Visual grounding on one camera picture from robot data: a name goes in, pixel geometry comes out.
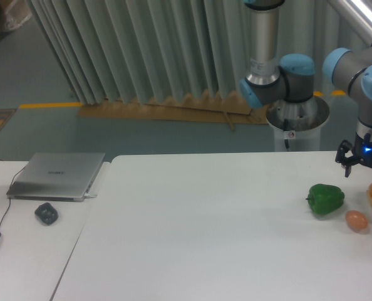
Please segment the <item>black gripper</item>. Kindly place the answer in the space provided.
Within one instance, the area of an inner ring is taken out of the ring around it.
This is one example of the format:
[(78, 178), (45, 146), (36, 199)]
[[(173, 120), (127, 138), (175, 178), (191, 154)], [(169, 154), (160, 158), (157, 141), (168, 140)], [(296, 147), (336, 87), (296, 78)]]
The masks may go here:
[(372, 141), (364, 140), (356, 134), (354, 148), (352, 143), (343, 140), (337, 150), (335, 162), (344, 168), (344, 176), (349, 177), (353, 166), (360, 164), (372, 168)]

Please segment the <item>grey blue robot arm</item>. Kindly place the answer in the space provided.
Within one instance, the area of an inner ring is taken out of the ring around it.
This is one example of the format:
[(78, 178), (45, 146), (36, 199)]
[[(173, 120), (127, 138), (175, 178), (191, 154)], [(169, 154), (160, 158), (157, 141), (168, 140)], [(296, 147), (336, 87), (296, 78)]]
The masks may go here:
[[(369, 48), (360, 54), (346, 48), (330, 52), (323, 74), (358, 103), (354, 144), (347, 140), (338, 147), (335, 161), (349, 176), (354, 165), (372, 168), (372, 1), (330, 1)], [(247, 104), (261, 108), (278, 100), (304, 103), (313, 98), (314, 63), (305, 55), (287, 55), (276, 62), (279, 8), (283, 1), (244, 1), (252, 13), (251, 66), (240, 80)]]

